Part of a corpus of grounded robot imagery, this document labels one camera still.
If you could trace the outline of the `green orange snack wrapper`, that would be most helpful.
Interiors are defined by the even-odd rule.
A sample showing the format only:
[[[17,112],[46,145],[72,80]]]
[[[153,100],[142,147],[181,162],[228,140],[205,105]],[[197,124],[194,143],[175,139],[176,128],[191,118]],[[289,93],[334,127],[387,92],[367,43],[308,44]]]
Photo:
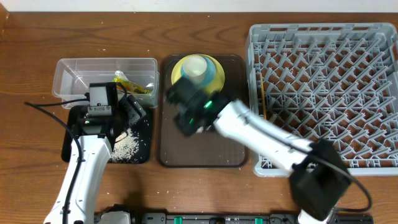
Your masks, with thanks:
[[[135,94],[149,94],[152,93],[152,90],[143,87],[137,83],[130,81],[127,76],[120,70],[115,71],[115,77],[113,78],[113,82],[121,83],[122,86],[130,93]]]

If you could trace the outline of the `yellow plate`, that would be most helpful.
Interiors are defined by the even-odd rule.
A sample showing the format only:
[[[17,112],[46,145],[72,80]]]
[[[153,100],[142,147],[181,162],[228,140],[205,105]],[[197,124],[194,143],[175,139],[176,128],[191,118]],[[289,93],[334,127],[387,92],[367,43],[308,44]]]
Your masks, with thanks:
[[[205,56],[208,57],[215,65],[216,68],[216,74],[215,74],[215,78],[213,79],[213,81],[206,87],[201,88],[199,86],[197,86],[196,84],[193,84],[204,90],[205,92],[207,92],[208,94],[213,93],[214,91],[221,91],[223,86],[224,86],[224,81],[225,81],[225,74],[224,74],[224,70],[223,67],[221,66],[221,64],[219,63],[219,61],[217,61],[214,57],[211,57],[209,55],[205,55],[205,54],[191,54],[191,55],[201,55],[201,56]],[[172,75],[171,75],[171,82],[172,84],[176,83],[177,80],[179,80],[180,78],[182,78],[181,73],[180,73],[180,69],[182,67],[182,59],[180,59],[177,64],[174,66],[173,70],[172,70]]]

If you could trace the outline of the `rice pile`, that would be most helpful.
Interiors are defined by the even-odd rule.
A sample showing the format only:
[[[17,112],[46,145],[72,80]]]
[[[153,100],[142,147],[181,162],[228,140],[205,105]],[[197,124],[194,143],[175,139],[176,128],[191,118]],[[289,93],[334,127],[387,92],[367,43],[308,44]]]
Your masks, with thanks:
[[[115,164],[140,164],[148,155],[148,145],[138,131],[128,129],[116,138],[111,158],[108,162]]]

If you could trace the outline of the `light blue bowl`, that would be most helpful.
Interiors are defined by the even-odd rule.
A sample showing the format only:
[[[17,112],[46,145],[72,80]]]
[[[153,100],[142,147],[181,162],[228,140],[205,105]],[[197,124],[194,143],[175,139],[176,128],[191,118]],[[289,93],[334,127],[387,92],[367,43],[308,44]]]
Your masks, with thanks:
[[[196,84],[197,86],[199,86],[201,88],[204,88],[204,87],[208,86],[213,81],[213,79],[215,78],[216,68],[215,68],[214,63],[208,57],[205,57],[205,56],[202,56],[202,57],[207,62],[207,69],[206,69],[206,73],[205,73],[205,79],[200,84],[196,84],[196,83],[194,83],[194,84]]]

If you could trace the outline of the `white cup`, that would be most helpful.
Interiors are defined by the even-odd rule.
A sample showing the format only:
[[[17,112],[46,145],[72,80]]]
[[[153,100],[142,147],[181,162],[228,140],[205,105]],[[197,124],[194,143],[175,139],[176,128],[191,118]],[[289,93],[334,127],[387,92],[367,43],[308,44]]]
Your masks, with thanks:
[[[181,74],[191,82],[200,84],[205,79],[206,69],[206,60],[202,56],[192,55],[184,60]]]

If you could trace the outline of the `wooden chopstick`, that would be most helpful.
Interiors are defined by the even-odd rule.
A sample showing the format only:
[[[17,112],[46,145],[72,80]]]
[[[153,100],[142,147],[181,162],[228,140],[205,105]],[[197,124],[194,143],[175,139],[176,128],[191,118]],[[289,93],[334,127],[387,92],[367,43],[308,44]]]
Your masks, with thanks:
[[[261,83],[261,98],[262,98],[262,108],[263,108],[263,116],[264,119],[267,120],[267,110],[266,110],[266,98],[265,98],[265,92],[264,92],[264,82],[263,82],[263,76],[260,73],[260,83]]]

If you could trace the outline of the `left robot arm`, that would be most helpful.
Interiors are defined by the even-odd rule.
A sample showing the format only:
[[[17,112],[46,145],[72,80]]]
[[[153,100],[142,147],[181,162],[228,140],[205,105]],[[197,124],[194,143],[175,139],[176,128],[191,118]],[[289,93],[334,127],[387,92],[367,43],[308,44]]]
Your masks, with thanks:
[[[68,115],[63,152],[70,155],[57,199],[45,223],[94,223],[104,168],[118,138],[146,112],[132,96],[121,98],[108,116],[92,116],[94,107],[76,105]]]

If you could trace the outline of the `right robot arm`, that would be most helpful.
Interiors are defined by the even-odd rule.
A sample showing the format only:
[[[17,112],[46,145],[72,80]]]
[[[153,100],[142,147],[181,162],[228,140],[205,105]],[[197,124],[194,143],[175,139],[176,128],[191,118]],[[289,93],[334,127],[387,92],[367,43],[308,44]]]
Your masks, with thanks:
[[[186,78],[166,91],[178,107],[175,125],[185,136],[213,128],[269,159],[289,178],[300,207],[299,223],[328,223],[335,205],[351,185],[350,174],[332,142],[300,138],[255,115],[241,100],[218,91],[205,93]]]

